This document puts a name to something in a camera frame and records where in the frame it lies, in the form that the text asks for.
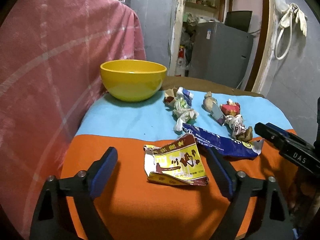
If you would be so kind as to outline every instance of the bolt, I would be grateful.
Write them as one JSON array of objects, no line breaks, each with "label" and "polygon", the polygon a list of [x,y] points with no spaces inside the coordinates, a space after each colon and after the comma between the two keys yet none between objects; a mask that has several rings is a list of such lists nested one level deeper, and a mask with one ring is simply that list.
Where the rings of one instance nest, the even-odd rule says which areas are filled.
[{"label": "bolt", "polygon": [[56,177],[54,175],[50,175],[48,178],[47,178],[47,181],[53,181]]},{"label": "bolt", "polygon": [[269,180],[270,182],[276,182],[275,177],[272,177],[272,176],[270,176],[270,177],[268,178],[268,180]]},{"label": "bolt", "polygon": [[78,177],[80,177],[80,178],[84,177],[86,174],[87,174],[86,171],[79,171],[79,172],[77,173]]},{"label": "bolt", "polygon": [[244,178],[247,175],[244,171],[238,171],[237,174],[240,178]]}]

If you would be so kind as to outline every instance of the light blue cloth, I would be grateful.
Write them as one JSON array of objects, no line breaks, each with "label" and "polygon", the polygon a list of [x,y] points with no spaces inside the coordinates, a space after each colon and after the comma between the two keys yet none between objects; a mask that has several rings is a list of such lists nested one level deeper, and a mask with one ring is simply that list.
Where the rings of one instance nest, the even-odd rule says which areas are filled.
[{"label": "light blue cloth", "polygon": [[[215,134],[230,137],[231,130],[228,125],[220,126],[202,108],[205,92],[190,92],[194,94],[192,107],[199,113],[193,124]],[[225,94],[212,96],[217,99],[219,105],[226,104],[229,98],[238,102],[246,127],[254,128],[257,122],[271,122],[284,130],[292,129],[281,110],[265,98]],[[172,109],[165,106],[163,98],[164,91],[159,91],[146,101],[127,103],[106,94],[90,107],[76,135],[91,134],[143,141],[177,139],[181,133],[173,131],[176,117],[173,117]]]}]

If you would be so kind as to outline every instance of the pink wall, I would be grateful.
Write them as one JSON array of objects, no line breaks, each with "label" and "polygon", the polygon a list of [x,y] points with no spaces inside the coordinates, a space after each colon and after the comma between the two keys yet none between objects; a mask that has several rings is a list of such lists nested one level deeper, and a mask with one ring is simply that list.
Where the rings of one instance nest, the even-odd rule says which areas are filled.
[{"label": "pink wall", "polygon": [[[250,10],[252,11],[252,18],[249,27],[249,33],[255,32],[261,28],[261,19],[262,19],[262,0],[233,0],[233,11],[240,11],[240,10]],[[255,36],[253,40],[252,52],[248,63],[248,68],[244,76],[244,81],[241,85],[241,89],[245,88],[247,84],[250,71],[252,69],[253,61],[256,55],[259,35],[260,32],[254,33]]]}]

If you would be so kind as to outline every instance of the refrigerator label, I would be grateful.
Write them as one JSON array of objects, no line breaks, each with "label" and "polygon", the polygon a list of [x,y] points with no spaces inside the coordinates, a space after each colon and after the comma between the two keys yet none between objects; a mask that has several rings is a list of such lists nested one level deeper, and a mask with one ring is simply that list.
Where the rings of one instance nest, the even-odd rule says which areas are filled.
[{"label": "refrigerator label", "polygon": [[208,31],[207,31],[207,40],[210,39],[210,35],[211,35],[211,30],[208,30]]}]

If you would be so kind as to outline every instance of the black monitor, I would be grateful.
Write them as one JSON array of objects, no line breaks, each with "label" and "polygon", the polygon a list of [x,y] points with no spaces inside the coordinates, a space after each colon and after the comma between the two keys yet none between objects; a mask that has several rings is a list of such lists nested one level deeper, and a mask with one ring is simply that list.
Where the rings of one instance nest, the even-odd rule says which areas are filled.
[{"label": "black monitor", "polygon": [[252,11],[233,11],[227,12],[224,24],[238,30],[248,32],[251,21]]}]

